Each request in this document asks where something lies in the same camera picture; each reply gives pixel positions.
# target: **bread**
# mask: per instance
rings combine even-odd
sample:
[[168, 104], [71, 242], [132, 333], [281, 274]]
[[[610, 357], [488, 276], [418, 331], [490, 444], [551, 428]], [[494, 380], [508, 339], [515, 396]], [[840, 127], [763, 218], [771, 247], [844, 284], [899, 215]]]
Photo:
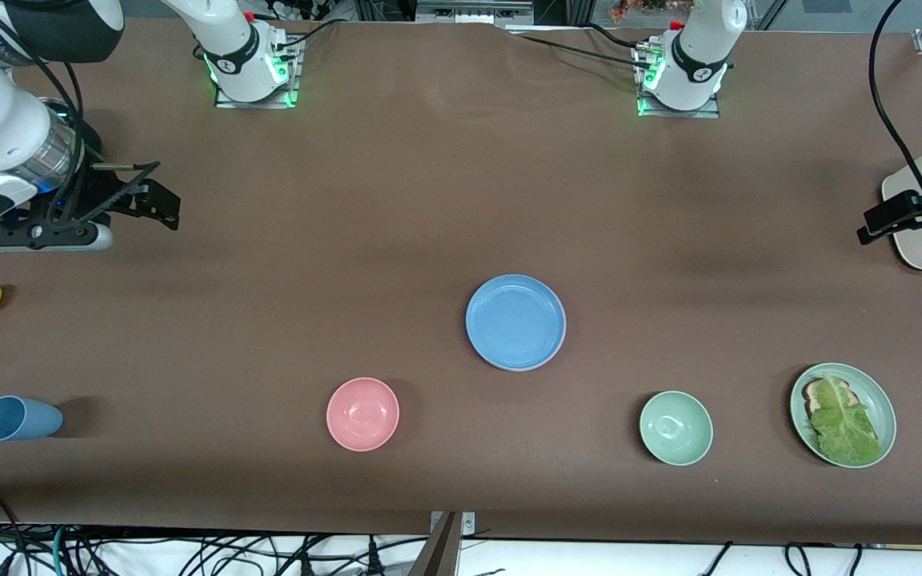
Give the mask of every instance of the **bread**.
[[846, 405], [846, 407], [861, 404], [860, 397], [856, 396], [855, 391], [852, 391], [852, 389], [849, 389], [848, 382], [845, 382], [845, 380], [839, 380], [837, 378], [833, 378], [830, 380], [824, 380], [824, 379], [813, 380], [813, 382], [809, 382], [808, 384], [806, 384], [806, 387], [802, 389], [802, 396], [806, 398], [806, 412], [808, 412], [810, 418], [813, 417], [813, 412], [816, 412], [816, 410], [820, 408], [820, 401], [817, 400], [816, 398], [816, 384], [820, 382], [830, 382], [831, 384], [834, 385], [835, 380], [837, 380], [838, 382], [837, 386], [840, 387], [841, 390], [845, 390], [845, 394], [846, 396], [848, 396], [848, 404]]

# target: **pink bowl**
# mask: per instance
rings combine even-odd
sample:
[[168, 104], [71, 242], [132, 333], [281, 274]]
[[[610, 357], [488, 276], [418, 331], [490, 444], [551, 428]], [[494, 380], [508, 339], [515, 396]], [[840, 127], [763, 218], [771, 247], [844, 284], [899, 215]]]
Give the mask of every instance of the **pink bowl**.
[[400, 419], [394, 391], [374, 378], [347, 380], [326, 407], [326, 427], [333, 440], [354, 452], [387, 444]]

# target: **bowl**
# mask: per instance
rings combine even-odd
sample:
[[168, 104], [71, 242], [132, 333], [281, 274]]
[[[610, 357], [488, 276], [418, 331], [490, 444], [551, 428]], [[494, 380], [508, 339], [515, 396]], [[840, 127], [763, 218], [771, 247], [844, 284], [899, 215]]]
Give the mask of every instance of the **bowl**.
[[[860, 404], [867, 407], [867, 417], [874, 426], [874, 433], [877, 434], [877, 440], [881, 442], [881, 456], [868, 464], [843, 464], [834, 462], [827, 456], [820, 453], [820, 445], [816, 442], [816, 430], [813, 430], [812, 424], [809, 423], [809, 413], [806, 412], [806, 398], [802, 396], [802, 390], [813, 380], [820, 380], [824, 376], [834, 376], [841, 378], [848, 383], [848, 387], [856, 397], [860, 399]], [[799, 433], [799, 438], [807, 448], [812, 450], [813, 454], [827, 460], [834, 466], [843, 468], [866, 468], [874, 466], [881, 462], [888, 452], [892, 451], [892, 446], [896, 444], [896, 409], [892, 408], [892, 401], [888, 400], [888, 394], [884, 389], [875, 382], [873, 378], [859, 368], [853, 368], [848, 364], [838, 364], [829, 362], [817, 364], [808, 368], [795, 380], [792, 386], [791, 397], [789, 398], [789, 412], [792, 416], [792, 424]]]
[[683, 391], [650, 398], [639, 416], [643, 444], [660, 462], [689, 466], [703, 459], [714, 440], [714, 426], [702, 402]]
[[368, 452], [387, 444], [400, 419], [396, 394], [374, 378], [347, 380], [326, 407], [326, 428], [340, 446]]

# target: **plate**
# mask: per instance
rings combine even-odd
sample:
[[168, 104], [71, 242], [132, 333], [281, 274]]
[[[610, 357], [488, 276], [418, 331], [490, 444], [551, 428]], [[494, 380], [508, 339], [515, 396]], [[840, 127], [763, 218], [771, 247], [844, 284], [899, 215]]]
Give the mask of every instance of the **plate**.
[[[867, 417], [874, 426], [874, 433], [877, 434], [877, 440], [881, 442], [881, 456], [862, 466], [850, 466], [850, 464], [841, 464], [834, 462], [827, 456], [820, 453], [820, 448], [816, 444], [816, 430], [813, 430], [812, 424], [809, 423], [809, 414], [806, 412], [806, 398], [802, 396], [802, 390], [806, 384], [813, 380], [820, 380], [824, 376], [835, 376], [848, 383], [848, 387], [856, 397], [860, 399], [861, 404], [867, 407]], [[866, 372], [859, 368], [853, 368], [848, 364], [838, 364], [830, 362], [827, 364], [817, 364], [803, 372], [795, 385], [792, 386], [792, 396], [789, 400], [789, 411], [792, 416], [792, 423], [795, 430], [799, 433], [799, 438], [813, 454], [827, 460], [834, 466], [843, 468], [866, 468], [874, 466], [881, 462], [888, 452], [892, 451], [892, 446], [896, 444], [896, 410], [892, 408], [892, 401], [888, 400], [888, 394], [884, 389], [874, 382], [874, 379], [867, 375]]]
[[505, 274], [480, 286], [468, 303], [465, 325], [479, 356], [513, 372], [549, 362], [567, 330], [553, 290], [522, 274]]
[[400, 419], [396, 394], [374, 378], [347, 380], [326, 407], [326, 428], [340, 446], [368, 452], [387, 444]]
[[710, 451], [714, 424], [703, 403], [691, 394], [662, 391], [643, 406], [639, 435], [660, 462], [689, 466]]

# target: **green bowl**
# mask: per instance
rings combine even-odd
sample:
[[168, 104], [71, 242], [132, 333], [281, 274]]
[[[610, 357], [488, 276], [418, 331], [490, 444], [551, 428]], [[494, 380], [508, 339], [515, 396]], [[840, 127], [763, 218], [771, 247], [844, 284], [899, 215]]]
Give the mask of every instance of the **green bowl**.
[[688, 466], [703, 459], [714, 441], [714, 424], [707, 409], [683, 391], [662, 391], [639, 416], [643, 444], [660, 462]]
[[[806, 412], [806, 398], [802, 396], [802, 390], [806, 384], [813, 380], [820, 380], [824, 376], [835, 376], [848, 382], [848, 387], [860, 402], [867, 407], [867, 417], [874, 426], [874, 433], [877, 434], [881, 442], [881, 456], [874, 462], [863, 464], [862, 466], [853, 466], [852, 464], [842, 464], [834, 462], [827, 456], [820, 453], [819, 445], [816, 444], [816, 430], [813, 430], [812, 424], [809, 423], [809, 414]], [[795, 424], [795, 430], [799, 433], [799, 438], [808, 446], [813, 454], [827, 460], [834, 466], [843, 468], [866, 468], [874, 466], [881, 462], [888, 452], [892, 451], [892, 446], [896, 444], [896, 410], [892, 408], [892, 401], [888, 400], [888, 394], [874, 379], [867, 375], [866, 372], [859, 368], [853, 368], [846, 364], [837, 364], [829, 362], [827, 364], [817, 364], [803, 372], [795, 385], [792, 386], [792, 396], [789, 400], [789, 411], [792, 416], [792, 423]]]

